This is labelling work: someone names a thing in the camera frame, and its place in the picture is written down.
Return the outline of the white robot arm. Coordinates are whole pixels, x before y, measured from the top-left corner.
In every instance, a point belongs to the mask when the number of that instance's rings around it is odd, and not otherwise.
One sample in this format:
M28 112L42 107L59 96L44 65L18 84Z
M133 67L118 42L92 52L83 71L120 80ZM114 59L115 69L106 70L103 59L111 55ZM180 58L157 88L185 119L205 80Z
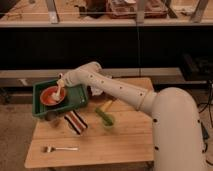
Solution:
M208 171L199 111L193 97L183 89L148 90L100 73L89 62L62 76L68 87L79 84L98 88L152 118L154 171Z

